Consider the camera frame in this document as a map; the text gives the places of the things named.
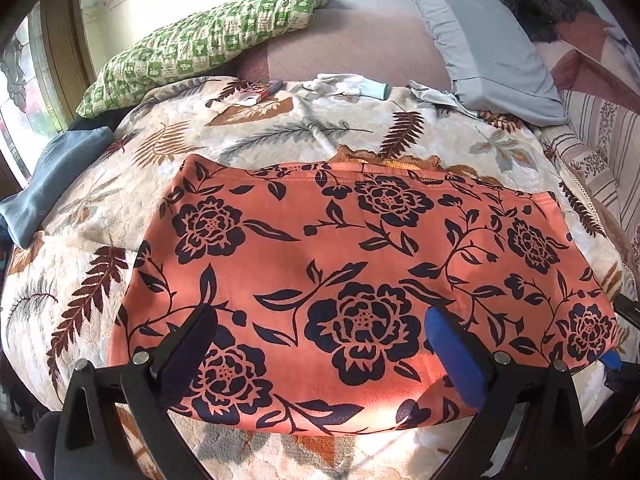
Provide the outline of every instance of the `pillowcase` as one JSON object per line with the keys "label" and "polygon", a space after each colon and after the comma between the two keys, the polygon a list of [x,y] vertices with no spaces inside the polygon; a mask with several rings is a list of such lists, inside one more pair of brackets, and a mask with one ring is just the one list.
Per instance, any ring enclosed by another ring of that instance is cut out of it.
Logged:
{"label": "pillowcase", "polygon": [[[602,168],[603,162],[615,178],[620,202],[622,228],[633,239],[640,227],[640,186],[638,186],[638,159],[640,158],[640,120],[631,110],[611,101],[582,92],[562,92],[562,100],[571,117],[576,135],[601,161],[592,158],[583,164],[587,173],[591,167]],[[609,210],[605,196],[595,196]]]}
{"label": "pillowcase", "polygon": [[536,124],[568,120],[551,74],[500,0],[413,0],[465,107]]}
{"label": "pillowcase", "polygon": [[618,183],[613,171],[607,164],[606,154],[601,146],[588,145],[588,139],[581,139],[576,133],[582,132],[574,119],[575,106],[569,110],[569,124],[552,128],[542,128],[538,140],[542,143],[545,155],[556,164],[560,158],[574,174],[582,177],[582,184],[590,195],[598,200],[620,224],[620,201]]}
{"label": "pillowcase", "polygon": [[231,0],[158,28],[114,56],[84,93],[79,115],[138,104],[152,88],[192,77],[273,36],[305,28],[329,0]]}
{"label": "pillowcase", "polygon": [[620,76],[622,67],[603,55],[598,62],[565,41],[536,43],[556,88],[559,91],[574,90],[597,96],[640,114],[640,94],[632,84],[632,75],[626,71],[625,80]]}
{"label": "pillowcase", "polygon": [[355,73],[405,86],[411,79],[440,91],[451,90],[442,55],[411,14],[363,9],[320,9],[303,34],[286,34],[236,58],[238,77],[247,81],[306,81],[319,73]]}

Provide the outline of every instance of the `window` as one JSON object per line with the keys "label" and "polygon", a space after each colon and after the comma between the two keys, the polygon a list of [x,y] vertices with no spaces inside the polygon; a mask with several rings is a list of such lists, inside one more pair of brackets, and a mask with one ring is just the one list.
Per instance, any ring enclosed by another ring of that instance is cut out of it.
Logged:
{"label": "window", "polygon": [[38,4],[0,58],[0,151],[23,188],[44,147],[66,127],[47,65]]}

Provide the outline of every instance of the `black flower pattern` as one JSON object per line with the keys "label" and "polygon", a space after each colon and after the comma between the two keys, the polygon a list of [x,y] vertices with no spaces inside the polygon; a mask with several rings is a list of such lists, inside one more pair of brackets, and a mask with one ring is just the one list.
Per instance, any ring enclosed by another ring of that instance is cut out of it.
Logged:
{"label": "black flower pattern", "polygon": [[611,335],[612,320],[603,316],[596,304],[574,304],[569,312],[567,351],[571,357],[590,363],[602,355]]}
{"label": "black flower pattern", "polygon": [[488,187],[489,189],[493,189],[494,191],[502,191],[506,189],[504,186],[500,186],[499,184],[493,184],[486,180],[481,180],[480,178],[474,178],[473,181],[475,184],[478,184],[478,186]]}
{"label": "black flower pattern", "polygon": [[355,183],[361,209],[379,214],[394,227],[416,227],[418,215],[433,209],[433,202],[396,176],[379,175],[374,180]]}
{"label": "black flower pattern", "polygon": [[349,282],[337,300],[316,301],[308,310],[305,336],[332,354],[340,380],[358,386],[385,374],[385,360],[398,362],[419,348],[420,321],[411,316],[402,288]]}
{"label": "black flower pattern", "polygon": [[266,168],[260,168],[260,170],[250,172],[253,176],[259,176],[261,178],[272,179],[282,178],[291,173],[292,168],[283,168],[279,164],[273,166],[267,166]]}
{"label": "black flower pattern", "polygon": [[311,171],[311,170],[330,170],[331,166],[329,166],[326,162],[314,162],[313,164],[303,164],[300,166],[300,170],[302,171]]}
{"label": "black flower pattern", "polygon": [[521,300],[524,296],[524,279],[519,274],[511,273],[504,280],[504,285],[511,289],[511,295],[514,300]]}
{"label": "black flower pattern", "polygon": [[551,237],[545,238],[540,229],[519,218],[513,219],[513,227],[507,229],[507,236],[511,250],[540,274],[546,274],[552,264],[560,261],[554,247],[566,248]]}
{"label": "black flower pattern", "polygon": [[234,426],[240,422],[240,412],[253,415],[273,402],[273,385],[260,378],[266,371],[262,350],[237,345],[220,325],[186,397],[202,420]]}
{"label": "black flower pattern", "polygon": [[180,264],[211,256],[229,256],[244,243],[244,232],[238,226],[242,212],[221,198],[209,196],[197,205],[184,204],[172,219],[180,241],[175,254]]}
{"label": "black flower pattern", "polygon": [[343,200],[347,198],[347,195],[352,192],[349,186],[344,186],[342,184],[336,184],[335,186],[327,186],[322,190],[322,194],[324,196],[332,196],[336,200]]}
{"label": "black flower pattern", "polygon": [[590,153],[582,160],[582,166],[587,175],[597,176],[607,169],[607,161],[597,152]]}

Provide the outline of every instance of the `brown fern leaf print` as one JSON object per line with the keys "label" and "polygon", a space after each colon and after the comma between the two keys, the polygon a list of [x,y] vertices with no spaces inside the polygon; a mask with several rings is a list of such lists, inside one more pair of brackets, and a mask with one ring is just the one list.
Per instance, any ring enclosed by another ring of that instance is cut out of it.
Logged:
{"label": "brown fern leaf print", "polygon": [[423,133],[424,118],[420,112],[394,112],[394,124],[380,145],[378,156],[397,158]]}
{"label": "brown fern leaf print", "polygon": [[124,147],[133,139],[135,139],[139,133],[140,130],[133,130],[128,134],[124,134],[120,139],[114,140],[109,146],[106,147],[104,153],[100,156],[100,158],[98,158],[98,161],[101,162],[103,160],[106,160],[111,155],[119,152],[120,150],[122,150],[122,153],[124,153]]}
{"label": "brown fern leaf print", "polygon": [[513,114],[493,114],[491,112],[480,112],[479,117],[485,122],[508,134],[521,129],[524,124]]}
{"label": "brown fern leaf print", "polygon": [[600,227],[596,219],[591,215],[591,213],[589,213],[588,209],[582,204],[582,202],[578,200],[578,197],[571,192],[564,182],[560,181],[559,185],[564,196],[569,201],[569,205],[580,217],[580,223],[582,224],[582,227],[584,227],[584,230],[593,237],[596,234],[606,237],[607,235],[602,230],[602,227]]}
{"label": "brown fern leaf print", "polygon": [[241,79],[237,79],[236,81],[231,81],[229,82],[228,85],[226,85],[222,91],[218,94],[218,97],[215,97],[213,99],[209,99],[206,103],[204,103],[204,105],[207,108],[211,108],[211,105],[213,104],[214,101],[222,101],[222,99],[226,99],[227,97],[231,97],[233,94],[235,94],[236,92],[238,92],[239,90],[243,90],[245,88],[247,88],[249,86],[249,82],[248,81],[243,81]]}
{"label": "brown fern leaf print", "polygon": [[74,343],[82,330],[82,322],[86,318],[91,321],[92,307],[102,313],[104,300],[102,294],[108,298],[111,282],[122,281],[121,269],[129,269],[126,262],[125,250],[118,247],[103,246],[95,251],[94,258],[87,271],[88,277],[72,296],[75,298],[68,303],[68,309],[62,313],[63,320],[51,335],[51,348],[47,351],[47,367],[54,389],[58,392],[58,378],[60,370],[56,359],[63,350],[68,350],[69,343]]}
{"label": "brown fern leaf print", "polygon": [[158,166],[164,161],[173,161],[175,155],[198,150],[200,146],[190,146],[184,142],[184,131],[189,126],[189,121],[171,124],[164,123],[162,128],[149,135],[136,149],[133,162],[140,168],[146,168],[150,164]]}
{"label": "brown fern leaf print", "polygon": [[38,256],[40,249],[44,245],[43,236],[44,231],[36,231],[36,234],[33,236],[33,242],[31,242],[31,245],[27,249],[21,249],[18,246],[14,248],[11,264],[9,264],[9,268],[6,271],[7,276],[22,272],[36,259],[36,256]]}
{"label": "brown fern leaf print", "polygon": [[552,164],[555,164],[556,160],[558,160],[558,154],[556,153],[556,150],[551,144],[546,141],[542,143],[542,153],[545,154],[548,161]]}

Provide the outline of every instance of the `striped fabric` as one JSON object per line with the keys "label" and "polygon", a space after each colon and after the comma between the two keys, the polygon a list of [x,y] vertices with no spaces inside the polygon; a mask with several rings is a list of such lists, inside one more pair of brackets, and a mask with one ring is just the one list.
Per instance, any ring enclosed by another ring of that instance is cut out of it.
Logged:
{"label": "striped fabric", "polygon": [[591,109],[583,113],[582,101],[578,105],[578,96],[585,96],[591,101],[593,96],[580,94],[573,91],[561,92],[564,106],[570,117],[569,126],[557,126],[543,128],[540,141],[545,149],[545,155],[552,159],[558,156],[577,174],[583,177],[591,195],[604,205],[621,222],[621,209],[618,197],[618,184],[612,169],[607,161],[608,145],[598,144],[591,140],[590,130],[586,124],[590,124]]}
{"label": "striped fabric", "polygon": [[[610,101],[564,91],[562,102],[580,140],[604,160],[617,188],[622,228],[631,240],[639,238],[640,224],[640,121],[638,115]],[[589,166],[601,167],[601,162]],[[601,200],[607,208],[609,203]]]}

